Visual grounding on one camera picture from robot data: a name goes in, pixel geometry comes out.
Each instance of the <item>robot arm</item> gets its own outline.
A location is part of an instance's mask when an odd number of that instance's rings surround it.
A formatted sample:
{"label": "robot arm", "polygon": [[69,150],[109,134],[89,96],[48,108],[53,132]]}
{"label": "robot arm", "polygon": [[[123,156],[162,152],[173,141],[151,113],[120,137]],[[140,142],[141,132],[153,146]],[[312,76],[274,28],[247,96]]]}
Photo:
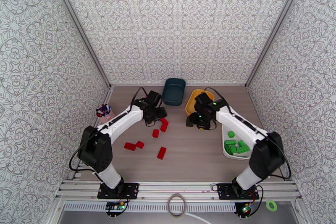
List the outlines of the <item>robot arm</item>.
{"label": "robot arm", "polygon": [[131,105],[111,121],[97,128],[87,127],[82,136],[78,158],[92,167],[110,189],[120,194],[122,177],[112,164],[112,144],[130,126],[144,119],[146,124],[167,116],[163,107],[156,107],[161,95],[150,91],[146,97],[133,100]]}
{"label": "robot arm", "polygon": [[196,124],[199,129],[209,130],[210,121],[218,121],[234,131],[252,149],[249,166],[232,181],[237,197],[266,179],[284,163],[285,157],[279,134],[268,133],[251,124],[235,112],[223,97],[213,102],[206,93],[202,93],[195,100],[196,113],[188,117],[187,126]]}

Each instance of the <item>green tape roll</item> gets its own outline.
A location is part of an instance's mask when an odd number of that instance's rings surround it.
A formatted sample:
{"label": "green tape roll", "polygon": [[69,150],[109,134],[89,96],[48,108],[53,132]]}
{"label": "green tape roll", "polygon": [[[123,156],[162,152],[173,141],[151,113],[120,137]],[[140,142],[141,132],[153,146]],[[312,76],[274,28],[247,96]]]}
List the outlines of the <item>green tape roll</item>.
{"label": "green tape roll", "polygon": [[278,209],[278,206],[276,205],[276,203],[274,201],[267,201],[266,202],[266,208],[269,211],[276,211]]}

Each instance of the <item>patterned wallpaper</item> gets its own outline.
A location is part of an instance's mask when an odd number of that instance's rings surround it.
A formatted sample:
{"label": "patterned wallpaper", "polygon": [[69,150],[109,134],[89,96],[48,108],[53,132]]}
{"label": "patterned wallpaper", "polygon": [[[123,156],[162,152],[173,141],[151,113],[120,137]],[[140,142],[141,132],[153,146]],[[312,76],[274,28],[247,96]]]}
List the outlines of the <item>patterned wallpaper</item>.
{"label": "patterned wallpaper", "polygon": [[245,83],[284,0],[71,0],[113,84]]}
{"label": "patterned wallpaper", "polygon": [[60,0],[0,0],[0,223],[45,223],[106,92]]}
{"label": "patterned wallpaper", "polygon": [[336,223],[336,0],[297,0],[249,87],[313,223]]}

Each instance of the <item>pen holder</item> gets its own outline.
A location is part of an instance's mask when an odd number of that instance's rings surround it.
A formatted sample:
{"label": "pen holder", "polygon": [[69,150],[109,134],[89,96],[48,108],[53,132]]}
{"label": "pen holder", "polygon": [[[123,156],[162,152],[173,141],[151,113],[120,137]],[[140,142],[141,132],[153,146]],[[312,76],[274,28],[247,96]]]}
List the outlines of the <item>pen holder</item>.
{"label": "pen holder", "polygon": [[97,117],[99,118],[100,122],[102,124],[106,123],[106,122],[109,122],[111,119],[113,119],[115,117],[114,113],[112,112],[112,110],[110,111],[110,113],[104,117]]}

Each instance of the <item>white tray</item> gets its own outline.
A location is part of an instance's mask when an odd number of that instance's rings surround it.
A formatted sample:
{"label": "white tray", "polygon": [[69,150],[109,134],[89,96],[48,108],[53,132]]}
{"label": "white tray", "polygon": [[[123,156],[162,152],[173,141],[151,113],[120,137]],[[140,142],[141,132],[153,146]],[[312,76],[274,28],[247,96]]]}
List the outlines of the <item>white tray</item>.
{"label": "white tray", "polygon": [[241,139],[236,135],[234,138],[229,138],[228,132],[231,131],[227,126],[222,124],[222,149],[223,149],[223,154],[227,158],[232,158],[232,159],[237,159],[237,160],[246,160],[250,159],[252,151],[244,152],[242,154],[237,154],[234,153],[233,155],[229,155],[225,148],[224,148],[224,141],[226,140],[236,140],[237,142],[240,141]]}

